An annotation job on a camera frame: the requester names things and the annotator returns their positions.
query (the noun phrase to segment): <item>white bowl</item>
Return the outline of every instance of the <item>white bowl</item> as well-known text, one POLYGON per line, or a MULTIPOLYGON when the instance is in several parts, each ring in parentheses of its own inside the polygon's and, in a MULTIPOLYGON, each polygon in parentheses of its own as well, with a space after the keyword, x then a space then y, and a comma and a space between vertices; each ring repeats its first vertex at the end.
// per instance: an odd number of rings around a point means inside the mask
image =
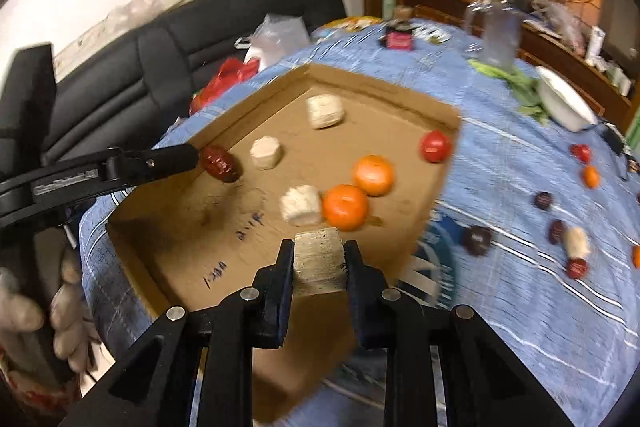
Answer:
POLYGON ((578 92, 553 71, 539 66, 538 94, 551 117, 572 132, 596 125, 598 119, 578 92))

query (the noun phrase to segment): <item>red plastic bag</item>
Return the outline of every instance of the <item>red plastic bag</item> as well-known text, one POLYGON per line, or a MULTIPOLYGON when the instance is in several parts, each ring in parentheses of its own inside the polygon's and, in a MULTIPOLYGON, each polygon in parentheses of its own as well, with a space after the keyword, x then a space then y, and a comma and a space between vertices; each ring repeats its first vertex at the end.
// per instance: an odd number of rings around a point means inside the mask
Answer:
POLYGON ((259 66, 260 60, 257 58, 252 58, 246 64, 243 64, 235 57, 225 60, 222 66, 220 66, 218 74, 191 100, 189 116, 197 113, 214 100, 219 99, 230 87, 249 80, 249 78, 258 72, 259 66))

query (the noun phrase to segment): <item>green leafy vegetable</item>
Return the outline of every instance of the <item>green leafy vegetable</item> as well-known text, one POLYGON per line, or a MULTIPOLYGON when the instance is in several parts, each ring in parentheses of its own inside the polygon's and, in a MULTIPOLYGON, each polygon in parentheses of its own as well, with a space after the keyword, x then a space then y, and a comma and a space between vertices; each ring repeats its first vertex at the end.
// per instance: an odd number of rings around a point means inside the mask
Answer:
POLYGON ((478 73, 503 79, 507 83, 507 86, 509 86, 509 89, 511 89, 513 98, 520 103, 520 107, 518 108, 520 114, 531 116, 541 125, 548 123, 549 115, 543 107, 537 91, 537 78, 527 76, 515 66, 513 67, 513 71, 508 73, 500 68, 483 64, 473 58, 469 60, 469 65, 478 73))

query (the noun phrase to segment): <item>cardboard box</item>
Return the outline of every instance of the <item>cardboard box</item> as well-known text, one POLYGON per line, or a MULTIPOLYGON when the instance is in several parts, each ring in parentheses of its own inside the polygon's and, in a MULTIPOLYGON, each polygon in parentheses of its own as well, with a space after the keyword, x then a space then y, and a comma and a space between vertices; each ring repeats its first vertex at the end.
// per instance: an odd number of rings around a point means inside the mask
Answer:
MULTIPOLYGON (((356 239, 365 263, 392 281, 415 249, 450 163, 425 162, 418 154, 420 138, 437 128, 455 146, 460 123, 457 109, 425 94, 306 65, 264 86, 190 140, 196 148, 228 148, 242 162, 238 182, 222 184, 197 168, 142 185, 111 214, 108 231, 152 317, 176 304, 190 311, 215 306, 250 285, 258 268, 274 263, 281 240, 301 231, 280 216, 279 199, 289 187, 310 184, 323 191, 349 184, 361 156, 380 154, 394 163, 394 188, 369 198, 370 223, 341 236, 356 239), (328 92, 341 97, 346 117, 314 130, 305 100, 328 92), (249 149, 265 135, 280 140, 284 156, 276 168, 260 171, 249 149)), ((256 419, 270 422, 292 409, 353 346, 345 292, 294 299, 284 347, 254 350, 256 419)))

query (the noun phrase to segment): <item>white vegetable piece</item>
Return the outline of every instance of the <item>white vegetable piece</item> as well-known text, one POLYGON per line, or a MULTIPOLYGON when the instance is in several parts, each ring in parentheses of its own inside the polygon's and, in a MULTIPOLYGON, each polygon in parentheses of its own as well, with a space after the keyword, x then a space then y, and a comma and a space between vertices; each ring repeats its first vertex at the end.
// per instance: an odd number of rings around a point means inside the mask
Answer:
POLYGON ((564 249, 569 259, 587 259, 590 252, 589 238, 580 227, 564 232, 564 249))
POLYGON ((322 210, 318 189, 311 185, 290 188, 280 198, 282 219, 296 225, 317 225, 322 221, 322 210))
POLYGON ((306 99, 306 112, 314 129, 329 127, 344 118, 342 100, 334 94, 318 94, 306 99))
POLYGON ((294 243, 294 297, 339 292, 347 288, 344 249, 338 229, 298 232, 294 243))
POLYGON ((249 151, 251 161, 254 163, 255 168, 261 171, 267 169, 273 169, 282 156, 282 147, 277 138, 273 136, 263 136, 258 138, 251 146, 249 151))

